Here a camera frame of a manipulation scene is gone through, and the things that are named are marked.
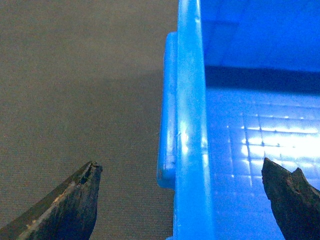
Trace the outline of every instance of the blue plastic container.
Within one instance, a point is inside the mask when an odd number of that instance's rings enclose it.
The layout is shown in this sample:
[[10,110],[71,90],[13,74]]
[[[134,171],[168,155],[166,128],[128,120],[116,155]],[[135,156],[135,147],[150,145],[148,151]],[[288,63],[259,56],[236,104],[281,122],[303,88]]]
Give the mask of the blue plastic container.
[[320,1],[180,0],[157,181],[172,240],[283,240],[264,157],[320,189]]

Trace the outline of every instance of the grid pattern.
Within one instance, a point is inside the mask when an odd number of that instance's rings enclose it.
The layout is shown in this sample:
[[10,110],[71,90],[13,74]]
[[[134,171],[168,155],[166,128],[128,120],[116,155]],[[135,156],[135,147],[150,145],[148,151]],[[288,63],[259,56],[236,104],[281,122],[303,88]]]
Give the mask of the grid pattern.
[[320,97],[208,88],[206,99],[217,239],[283,240],[263,158],[320,188]]

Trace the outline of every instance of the gray fabric surface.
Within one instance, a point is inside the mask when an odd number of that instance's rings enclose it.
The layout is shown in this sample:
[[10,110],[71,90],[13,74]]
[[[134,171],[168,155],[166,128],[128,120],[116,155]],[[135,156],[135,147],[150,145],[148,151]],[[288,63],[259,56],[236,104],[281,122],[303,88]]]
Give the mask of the gray fabric surface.
[[97,161],[92,240],[172,235],[156,167],[177,2],[10,0],[0,19],[0,228]]

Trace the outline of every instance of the blue plastic bin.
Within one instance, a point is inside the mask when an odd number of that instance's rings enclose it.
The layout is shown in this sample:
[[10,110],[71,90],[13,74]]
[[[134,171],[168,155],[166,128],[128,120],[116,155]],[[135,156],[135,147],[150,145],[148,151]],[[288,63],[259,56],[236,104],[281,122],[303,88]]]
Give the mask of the blue plastic bin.
[[264,157],[320,189],[320,1],[180,0],[157,181],[172,240],[283,240]]

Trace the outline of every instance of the gray background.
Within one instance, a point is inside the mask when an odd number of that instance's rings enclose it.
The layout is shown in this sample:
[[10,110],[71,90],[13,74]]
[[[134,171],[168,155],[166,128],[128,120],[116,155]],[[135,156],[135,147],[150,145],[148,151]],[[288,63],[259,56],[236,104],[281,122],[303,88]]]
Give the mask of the gray background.
[[177,1],[0,1],[0,228],[88,161],[103,166],[92,240],[172,235],[156,168]]

